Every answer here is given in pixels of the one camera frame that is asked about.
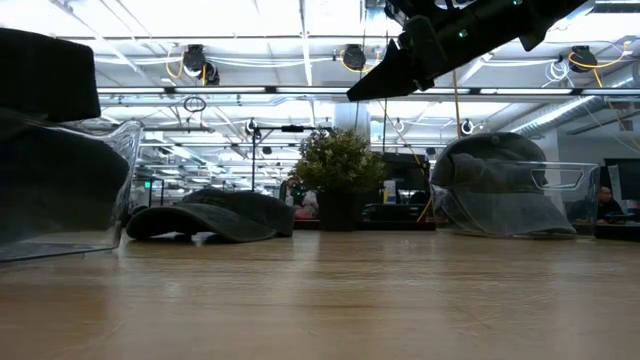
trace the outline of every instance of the baseball cap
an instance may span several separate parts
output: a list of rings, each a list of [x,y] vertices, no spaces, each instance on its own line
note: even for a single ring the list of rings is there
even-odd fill
[[[130,166],[111,146],[0,107],[0,245],[107,230]]]
[[[546,156],[514,133],[487,133],[451,143],[435,165],[435,208],[463,230],[501,236],[575,234],[544,194]]]
[[[213,232],[233,242],[251,242],[291,236],[294,215],[294,208],[270,196],[202,189],[173,206],[137,213],[127,224],[127,234],[144,239],[171,232]]]

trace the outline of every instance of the black hat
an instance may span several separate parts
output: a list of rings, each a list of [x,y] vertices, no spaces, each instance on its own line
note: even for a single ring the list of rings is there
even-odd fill
[[[39,120],[0,107],[0,244],[106,230],[124,210],[127,160],[103,141]]]
[[[0,106],[56,123],[100,116],[90,47],[0,28],[0,48]]]
[[[474,233],[525,235],[575,233],[545,196],[546,157],[533,141],[514,133],[477,134],[451,143],[435,165],[435,208]]]
[[[295,209],[252,192],[202,189],[169,207],[144,210],[131,218],[127,234],[144,239],[171,232],[213,232],[233,242],[291,236]]]

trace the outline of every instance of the gray baseball cap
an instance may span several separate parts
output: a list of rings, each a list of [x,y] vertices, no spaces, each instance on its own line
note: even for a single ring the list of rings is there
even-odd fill
[[[514,133],[487,133],[451,143],[431,177],[435,208],[463,230],[500,236],[575,234],[545,196],[542,149]]]
[[[202,189],[173,206],[135,214],[127,224],[127,234],[144,239],[171,232],[212,232],[232,242],[251,242],[291,236],[294,215],[294,208],[270,196]]]

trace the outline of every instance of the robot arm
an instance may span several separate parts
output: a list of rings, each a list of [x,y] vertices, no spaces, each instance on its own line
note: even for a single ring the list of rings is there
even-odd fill
[[[386,15],[403,27],[380,64],[348,92],[351,101],[405,96],[434,79],[519,38],[526,51],[549,27],[587,0],[477,0],[442,9],[433,0],[387,0]]]

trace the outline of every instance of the desk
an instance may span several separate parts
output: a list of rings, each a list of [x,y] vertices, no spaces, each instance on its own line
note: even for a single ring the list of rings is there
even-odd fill
[[[296,231],[0,267],[22,359],[632,359],[640,244]]]
[[[640,224],[597,225],[596,238],[640,241]]]

